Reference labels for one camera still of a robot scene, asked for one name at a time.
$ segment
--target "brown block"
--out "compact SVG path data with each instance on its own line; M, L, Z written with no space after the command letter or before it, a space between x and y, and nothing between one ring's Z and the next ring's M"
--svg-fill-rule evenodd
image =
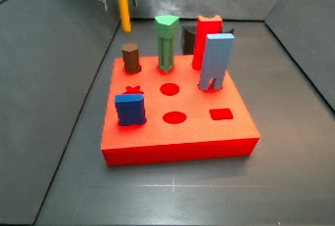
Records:
M125 44L122 46L122 55L126 73L138 73L141 71L140 45L136 43Z

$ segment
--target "blue block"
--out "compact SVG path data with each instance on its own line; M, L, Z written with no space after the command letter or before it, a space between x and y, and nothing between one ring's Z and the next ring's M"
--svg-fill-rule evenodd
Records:
M204 61L199 88L221 89L225 70L232 54L235 35L231 33L208 34L205 40Z
M146 118L145 118L142 94L117 95L116 107L117 107L121 126L145 124Z

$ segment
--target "yellow block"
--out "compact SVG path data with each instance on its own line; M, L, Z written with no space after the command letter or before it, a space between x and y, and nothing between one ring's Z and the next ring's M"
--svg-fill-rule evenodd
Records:
M125 32L132 32L130 6L129 0L118 0L121 10L121 22Z

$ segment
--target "red base board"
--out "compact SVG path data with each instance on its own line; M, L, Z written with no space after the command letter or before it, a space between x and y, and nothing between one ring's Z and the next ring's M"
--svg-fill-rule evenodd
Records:
M232 77L227 72L221 90L199 90L192 61L176 56L166 74L157 57L142 57L141 72L128 74L116 60L101 144L109 166L252 153L259 132ZM144 92L146 124L122 127L114 97L133 89Z

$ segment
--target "star-shaped hole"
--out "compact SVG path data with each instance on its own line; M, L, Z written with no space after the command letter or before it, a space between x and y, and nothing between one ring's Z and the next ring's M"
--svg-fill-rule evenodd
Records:
M124 94L144 94L144 92L140 90L141 86L137 87L128 86L126 89L128 91Z

